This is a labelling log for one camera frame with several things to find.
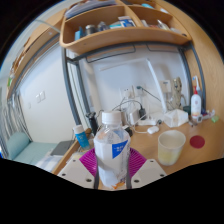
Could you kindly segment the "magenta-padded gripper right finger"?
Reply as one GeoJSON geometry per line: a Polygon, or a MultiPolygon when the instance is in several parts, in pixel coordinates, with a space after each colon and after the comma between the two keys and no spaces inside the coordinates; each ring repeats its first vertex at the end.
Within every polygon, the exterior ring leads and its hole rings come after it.
{"type": "Polygon", "coordinates": [[[130,149],[126,186],[135,189],[146,186],[166,176],[155,159],[146,159],[137,150],[130,149]]]}

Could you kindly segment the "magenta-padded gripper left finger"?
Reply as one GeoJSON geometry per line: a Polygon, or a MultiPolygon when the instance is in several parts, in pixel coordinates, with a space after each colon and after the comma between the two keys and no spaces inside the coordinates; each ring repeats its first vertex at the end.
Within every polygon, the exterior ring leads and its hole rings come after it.
{"type": "Polygon", "coordinates": [[[95,150],[87,151],[79,159],[72,158],[58,176],[81,187],[97,189],[99,175],[95,150]]]}

